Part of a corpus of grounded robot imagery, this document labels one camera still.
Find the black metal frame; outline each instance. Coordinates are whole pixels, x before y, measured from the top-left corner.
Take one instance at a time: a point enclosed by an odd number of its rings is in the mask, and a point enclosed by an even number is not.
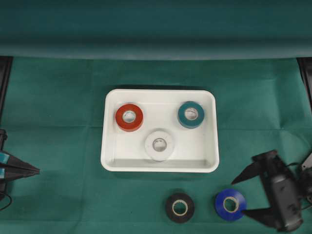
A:
[[[13,57],[0,56],[0,121],[2,117],[2,111],[5,101],[5,94],[8,87],[11,66]],[[4,142],[6,140],[6,132],[0,129],[0,150],[3,150]],[[0,183],[0,192],[5,193],[6,183]],[[0,194],[0,200],[4,198],[3,194]]]
[[[306,86],[310,107],[312,109],[312,57],[297,58],[297,61],[303,83]]]

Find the cable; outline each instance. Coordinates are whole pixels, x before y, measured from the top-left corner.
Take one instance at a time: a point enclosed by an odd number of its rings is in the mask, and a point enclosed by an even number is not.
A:
[[[8,208],[8,207],[12,204],[12,198],[11,198],[10,195],[5,194],[5,193],[3,193],[3,192],[0,192],[0,194],[2,194],[2,195],[4,195],[4,196],[7,196],[7,197],[10,199],[10,202],[9,202],[6,206],[0,208],[0,211],[3,211],[4,209]]]
[[[291,164],[288,164],[286,167],[296,166],[296,165],[299,165],[299,163],[298,163],[298,162],[293,162],[293,163],[291,163]]]
[[[303,211],[303,210],[309,209],[309,208],[311,208],[311,207],[312,207],[312,205],[306,206],[306,207],[302,208],[301,210]]]

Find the green backdrop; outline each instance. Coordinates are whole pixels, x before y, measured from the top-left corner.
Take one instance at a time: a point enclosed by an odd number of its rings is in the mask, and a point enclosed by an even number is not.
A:
[[[100,164],[105,95],[126,85],[184,86],[216,98],[220,165],[209,174],[113,173]],[[312,115],[295,59],[109,61],[14,58],[1,127],[5,150],[41,169],[9,184],[0,212],[7,234],[275,233],[243,217],[230,223],[214,196],[236,188],[248,208],[268,206],[259,178],[231,186],[251,156],[277,149],[287,162],[312,150]],[[185,224],[171,222],[165,199],[195,202]],[[296,233],[312,232],[312,211]]]
[[[12,0],[0,54],[83,59],[312,56],[311,0]]]

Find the white tray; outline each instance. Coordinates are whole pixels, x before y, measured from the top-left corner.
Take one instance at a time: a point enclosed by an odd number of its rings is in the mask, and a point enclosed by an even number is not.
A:
[[[199,103],[205,112],[202,124],[187,129],[177,112],[186,101]],[[142,126],[125,132],[115,121],[117,109],[125,103],[139,106]],[[171,156],[162,162],[145,152],[146,137],[156,131],[168,132],[175,143]],[[214,171],[219,165],[215,98],[204,90],[114,89],[106,96],[101,163],[109,171],[198,172]]]

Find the teal tape roll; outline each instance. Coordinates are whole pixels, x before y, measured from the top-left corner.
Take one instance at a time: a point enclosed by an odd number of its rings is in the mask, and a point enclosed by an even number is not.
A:
[[[204,120],[204,109],[194,101],[187,101],[180,106],[177,118],[185,128],[196,128]]]

